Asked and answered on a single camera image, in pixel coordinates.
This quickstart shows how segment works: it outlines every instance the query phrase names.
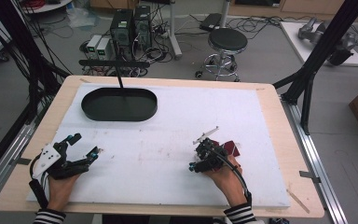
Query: red component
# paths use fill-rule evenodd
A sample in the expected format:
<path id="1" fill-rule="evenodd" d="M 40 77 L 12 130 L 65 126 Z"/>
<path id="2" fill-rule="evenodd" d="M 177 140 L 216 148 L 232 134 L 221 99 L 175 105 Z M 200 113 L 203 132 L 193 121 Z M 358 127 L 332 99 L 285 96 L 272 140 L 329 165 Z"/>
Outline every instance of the red component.
<path id="1" fill-rule="evenodd" d="M 228 155 L 233 155 L 234 157 L 240 156 L 237 146 L 233 141 L 226 142 L 223 144 L 223 148 L 227 151 Z"/>

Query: electronic equipment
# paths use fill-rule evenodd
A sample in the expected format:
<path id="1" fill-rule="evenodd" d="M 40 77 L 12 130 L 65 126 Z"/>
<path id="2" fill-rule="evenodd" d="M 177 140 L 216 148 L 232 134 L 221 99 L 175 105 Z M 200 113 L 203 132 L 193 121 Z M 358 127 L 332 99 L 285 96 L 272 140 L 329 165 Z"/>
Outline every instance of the electronic equipment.
<path id="1" fill-rule="evenodd" d="M 143 49 L 152 47 L 152 27 L 150 21 L 150 6 L 138 6 L 134 15 L 135 31 L 138 39 L 138 46 Z"/>
<path id="2" fill-rule="evenodd" d="M 101 61 L 109 61 L 112 58 L 113 50 L 109 37 L 103 37 L 97 47 L 98 59 Z"/>
<path id="3" fill-rule="evenodd" d="M 94 35 L 92 39 L 89 41 L 89 43 L 86 46 L 87 49 L 87 57 L 91 60 L 98 60 L 98 54 L 97 54 L 97 47 L 100 43 L 102 36 L 101 35 Z"/>
<path id="4" fill-rule="evenodd" d="M 123 8 L 115 12 L 112 24 L 110 25 L 110 33 L 112 40 L 119 47 L 131 47 L 135 33 L 132 9 Z"/>
<path id="5" fill-rule="evenodd" d="M 222 18 L 222 14 L 220 13 L 212 13 L 201 23 L 200 29 L 206 31 L 212 31 L 220 24 L 220 19 Z"/>

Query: computer tower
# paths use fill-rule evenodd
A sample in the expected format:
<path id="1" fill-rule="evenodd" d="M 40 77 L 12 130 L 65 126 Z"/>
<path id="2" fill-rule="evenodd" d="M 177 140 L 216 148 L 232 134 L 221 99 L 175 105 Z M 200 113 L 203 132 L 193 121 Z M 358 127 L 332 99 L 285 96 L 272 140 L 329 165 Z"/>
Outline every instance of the computer tower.
<path id="1" fill-rule="evenodd" d="M 112 40 L 117 44 L 116 47 L 131 48 L 134 40 L 135 29 L 133 26 L 132 9 L 118 9 L 110 26 Z"/>
<path id="2" fill-rule="evenodd" d="M 152 27 L 150 20 L 150 6 L 138 6 L 134 15 L 135 33 L 138 36 L 138 46 L 143 49 L 152 47 Z"/>

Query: round stool seat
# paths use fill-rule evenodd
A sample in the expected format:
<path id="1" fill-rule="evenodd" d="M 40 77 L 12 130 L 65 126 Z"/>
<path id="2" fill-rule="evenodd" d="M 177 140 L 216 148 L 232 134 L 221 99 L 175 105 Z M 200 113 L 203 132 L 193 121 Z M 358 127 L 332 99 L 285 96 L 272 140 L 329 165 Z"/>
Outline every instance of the round stool seat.
<path id="1" fill-rule="evenodd" d="M 209 34 L 209 42 L 217 49 L 242 51 L 246 48 L 248 39 L 237 30 L 221 28 Z"/>

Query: wrist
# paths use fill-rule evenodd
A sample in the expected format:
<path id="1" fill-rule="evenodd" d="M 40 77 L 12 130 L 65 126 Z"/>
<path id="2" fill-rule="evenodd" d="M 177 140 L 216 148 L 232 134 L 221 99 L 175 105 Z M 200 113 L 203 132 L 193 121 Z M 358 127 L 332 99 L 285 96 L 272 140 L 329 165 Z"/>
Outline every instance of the wrist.
<path id="1" fill-rule="evenodd" d="M 225 196 L 231 207 L 248 202 L 243 192 L 225 192 Z"/>
<path id="2" fill-rule="evenodd" d="M 57 212 L 62 212 L 65 205 L 55 203 L 55 202 L 49 202 L 47 209 L 51 209 Z"/>

